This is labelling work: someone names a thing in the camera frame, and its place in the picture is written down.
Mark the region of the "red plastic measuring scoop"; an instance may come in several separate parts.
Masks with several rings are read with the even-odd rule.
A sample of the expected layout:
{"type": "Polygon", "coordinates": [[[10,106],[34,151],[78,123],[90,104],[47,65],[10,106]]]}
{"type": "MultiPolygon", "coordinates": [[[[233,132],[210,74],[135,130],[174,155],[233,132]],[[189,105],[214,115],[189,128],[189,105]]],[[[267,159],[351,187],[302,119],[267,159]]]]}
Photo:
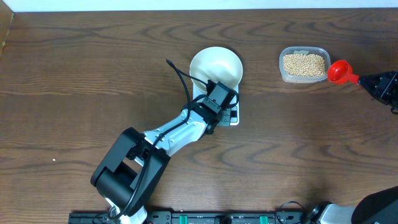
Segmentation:
{"type": "Polygon", "coordinates": [[[329,82],[342,85],[347,82],[359,83],[359,76],[353,73],[352,66],[346,60],[338,60],[327,71],[329,82]]]}

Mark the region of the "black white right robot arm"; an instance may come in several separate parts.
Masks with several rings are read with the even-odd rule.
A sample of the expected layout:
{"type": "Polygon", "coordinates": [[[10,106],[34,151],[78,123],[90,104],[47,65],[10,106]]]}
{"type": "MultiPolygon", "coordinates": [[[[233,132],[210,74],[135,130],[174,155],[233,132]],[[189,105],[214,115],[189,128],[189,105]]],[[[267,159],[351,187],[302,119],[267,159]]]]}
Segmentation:
{"type": "MultiPolygon", "coordinates": [[[[397,72],[361,76],[356,82],[375,100],[391,106],[397,114],[397,72]]],[[[318,204],[302,223],[397,223],[397,187],[368,195],[356,207],[343,207],[329,201],[318,204]]]]}

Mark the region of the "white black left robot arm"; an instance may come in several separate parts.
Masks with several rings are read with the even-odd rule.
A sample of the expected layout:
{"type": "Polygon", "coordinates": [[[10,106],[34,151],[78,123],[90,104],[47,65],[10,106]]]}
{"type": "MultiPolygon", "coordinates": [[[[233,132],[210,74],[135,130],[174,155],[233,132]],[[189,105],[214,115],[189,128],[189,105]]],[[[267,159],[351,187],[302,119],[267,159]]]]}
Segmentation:
{"type": "Polygon", "coordinates": [[[144,205],[154,192],[170,158],[181,148],[228,122],[239,103],[218,103],[200,95],[167,124],[140,133],[121,133],[91,176],[91,184],[111,205],[107,217],[119,223],[143,223],[144,205]]]}

